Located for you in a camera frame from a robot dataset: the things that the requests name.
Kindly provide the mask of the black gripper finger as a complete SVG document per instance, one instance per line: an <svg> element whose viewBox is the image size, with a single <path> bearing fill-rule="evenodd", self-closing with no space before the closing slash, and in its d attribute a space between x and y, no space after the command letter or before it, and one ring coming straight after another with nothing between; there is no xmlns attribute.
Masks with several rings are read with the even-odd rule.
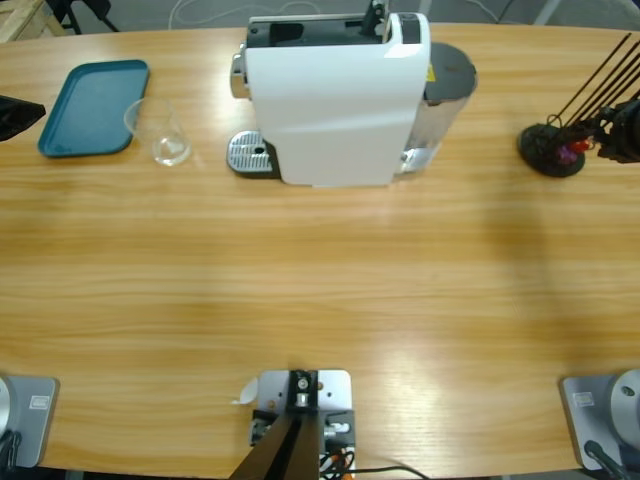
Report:
<svg viewBox="0 0 640 480"><path fill-rule="evenodd" d="M7 141L29 129L45 115L42 104L1 96L0 99L0 140Z"/></svg>

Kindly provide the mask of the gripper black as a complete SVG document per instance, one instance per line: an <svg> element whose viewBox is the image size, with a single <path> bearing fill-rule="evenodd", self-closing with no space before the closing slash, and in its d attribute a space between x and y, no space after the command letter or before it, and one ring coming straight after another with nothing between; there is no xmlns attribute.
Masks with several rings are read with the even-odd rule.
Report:
<svg viewBox="0 0 640 480"><path fill-rule="evenodd" d="M639 100L630 100L620 108L604 105L594 117L597 131L609 131L609 135L597 135L597 155L618 163L639 162Z"/></svg>

